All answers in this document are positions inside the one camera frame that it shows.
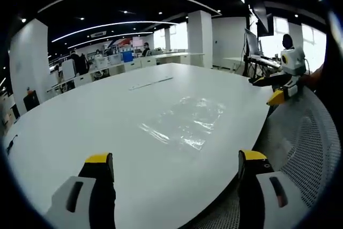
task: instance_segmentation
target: desk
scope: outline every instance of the desk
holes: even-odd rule
[[[171,79],[144,86],[166,78]],[[9,162],[39,212],[48,210],[52,194],[79,173],[87,157],[111,152],[117,228],[175,229],[203,211],[236,175],[238,151],[254,146],[271,94],[270,87],[253,87],[239,75],[175,63],[156,65],[44,102],[11,127],[2,145],[7,147],[18,134]],[[141,129],[180,107],[184,98],[221,105],[222,114],[201,150],[163,143]],[[178,111],[188,113],[189,119],[194,114],[193,109]],[[170,121],[165,125],[172,138],[179,123]],[[192,128],[188,132],[197,136]]]
[[[204,61],[203,61],[203,53],[189,53],[189,52],[182,52],[182,53],[165,53],[161,55],[154,55],[154,56],[148,56],[148,57],[141,57],[141,58],[135,58],[132,62],[128,63],[120,63],[120,64],[115,64],[115,65],[110,65],[108,67],[102,68],[102,69],[96,69],[92,70],[89,73],[82,75],[91,75],[104,71],[104,70],[111,70],[113,68],[118,68],[118,70],[115,73],[110,72],[110,76],[112,75],[117,75],[119,73],[131,71],[136,68],[144,68],[146,66],[150,66],[147,64],[145,61],[146,60],[151,60],[152,58],[155,60],[159,61],[159,64],[166,64],[166,63],[181,63],[181,64],[190,64],[190,65],[195,65],[198,67],[203,67],[204,66]],[[61,82],[50,89],[47,90],[47,93],[50,94],[50,97],[55,97],[55,95],[51,95],[51,91],[60,88],[62,85],[71,82],[75,80],[78,77],[71,78],[69,80],[66,80],[64,82]]]
[[[257,70],[257,65],[260,66],[263,76],[269,75],[267,74],[262,67],[272,67],[274,69],[279,69],[280,68],[280,64],[274,60],[270,60],[270,59],[265,59],[262,58],[260,56],[256,56],[256,55],[251,55],[251,56],[244,56],[244,72],[243,72],[243,76],[248,76],[248,72],[249,72],[249,64],[255,64],[255,67],[253,69],[253,78],[256,77],[256,70]]]

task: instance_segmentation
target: blue bin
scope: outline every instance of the blue bin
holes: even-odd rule
[[[127,62],[132,62],[133,61],[133,55],[132,55],[133,51],[125,51],[125,52],[122,52],[123,54],[123,61],[125,63]]]

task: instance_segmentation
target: black chair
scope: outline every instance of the black chair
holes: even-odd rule
[[[36,91],[33,91],[32,93],[24,97],[24,104],[27,111],[30,111],[36,106],[39,106],[39,100]]]

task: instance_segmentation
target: gray mesh fabric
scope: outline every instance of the gray mesh fabric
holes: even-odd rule
[[[309,89],[280,105],[266,120],[255,146],[275,171],[285,173],[311,207],[329,182],[341,155],[334,123]],[[218,207],[191,228],[238,228],[240,206],[235,189]]]

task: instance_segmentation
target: transparent plastic sheet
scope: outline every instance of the transparent plastic sheet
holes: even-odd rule
[[[139,127],[162,143],[199,151],[225,109],[225,105],[209,99],[186,97]]]

